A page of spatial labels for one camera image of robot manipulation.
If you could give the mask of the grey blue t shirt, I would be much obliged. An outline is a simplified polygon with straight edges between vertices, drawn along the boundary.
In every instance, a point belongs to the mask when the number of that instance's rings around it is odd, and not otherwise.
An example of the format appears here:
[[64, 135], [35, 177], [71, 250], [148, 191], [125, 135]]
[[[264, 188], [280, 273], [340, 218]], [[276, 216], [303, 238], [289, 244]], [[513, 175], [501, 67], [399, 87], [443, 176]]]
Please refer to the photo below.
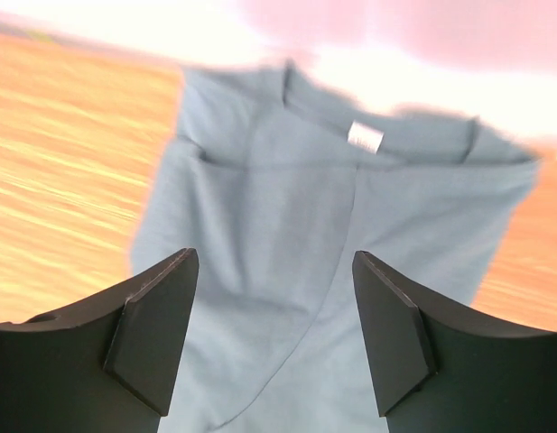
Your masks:
[[362, 112], [290, 65], [187, 69], [131, 252], [200, 260], [160, 431], [386, 431], [354, 254], [469, 304], [537, 171], [476, 120]]

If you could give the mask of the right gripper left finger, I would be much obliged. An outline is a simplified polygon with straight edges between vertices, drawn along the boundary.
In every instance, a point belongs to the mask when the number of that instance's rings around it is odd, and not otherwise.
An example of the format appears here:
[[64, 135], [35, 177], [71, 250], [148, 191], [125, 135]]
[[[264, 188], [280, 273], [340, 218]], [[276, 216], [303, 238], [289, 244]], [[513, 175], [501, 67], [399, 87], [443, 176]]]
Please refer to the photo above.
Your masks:
[[199, 273], [191, 248], [21, 324], [0, 323], [0, 432], [154, 432]]

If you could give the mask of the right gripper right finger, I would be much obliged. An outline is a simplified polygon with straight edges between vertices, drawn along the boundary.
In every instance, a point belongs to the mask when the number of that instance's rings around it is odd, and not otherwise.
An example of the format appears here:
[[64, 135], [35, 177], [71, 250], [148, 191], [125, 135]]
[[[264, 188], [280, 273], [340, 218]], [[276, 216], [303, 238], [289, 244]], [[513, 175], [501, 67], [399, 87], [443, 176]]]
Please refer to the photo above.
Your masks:
[[557, 332], [467, 307], [367, 252], [353, 279], [392, 432], [557, 432]]

